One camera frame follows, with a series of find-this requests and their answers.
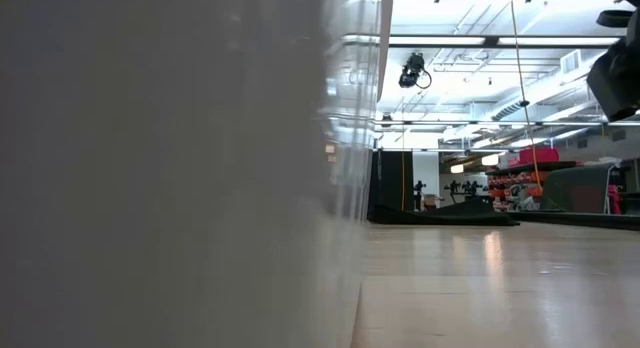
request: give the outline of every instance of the black curtain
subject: black curtain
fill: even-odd
[[[401,210],[402,167],[404,165],[404,210],[412,211],[413,154],[411,152],[373,152],[371,181],[369,182],[369,211],[374,205]]]

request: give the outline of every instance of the air vent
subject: air vent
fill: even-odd
[[[579,49],[576,49],[560,58],[560,69],[562,74],[569,74],[580,68],[580,62],[582,62],[582,54]]]
[[[614,142],[627,139],[627,131],[625,129],[620,129],[619,131],[613,132],[611,134],[611,140]]]

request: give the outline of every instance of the wooden floor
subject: wooden floor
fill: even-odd
[[[373,228],[365,272],[354,348],[640,347],[635,232]]]

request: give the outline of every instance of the black mat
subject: black mat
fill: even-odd
[[[519,224],[508,214],[495,212],[493,205],[481,197],[433,212],[402,212],[376,205],[369,212],[368,219],[372,223],[397,225],[514,226]]]

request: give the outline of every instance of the ceiling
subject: ceiling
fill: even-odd
[[[510,0],[393,0],[391,37],[442,35],[513,36]],[[623,36],[624,29],[596,24],[607,9],[632,10],[619,0],[514,0],[516,22],[521,37]],[[523,81],[529,114],[536,121],[601,121],[602,112],[584,81],[593,61],[605,48],[520,50]],[[411,53],[422,53],[433,77],[425,90],[400,88],[402,66]],[[575,70],[561,69],[561,58],[569,54],[579,61]],[[394,120],[419,121],[524,121],[520,101],[519,74],[515,49],[483,47],[393,47],[388,50],[381,98],[376,119],[391,114]],[[465,124],[420,126],[376,126],[384,148],[473,148],[487,138],[521,140],[521,127],[482,127]],[[539,134],[560,134],[567,127],[540,130]]]

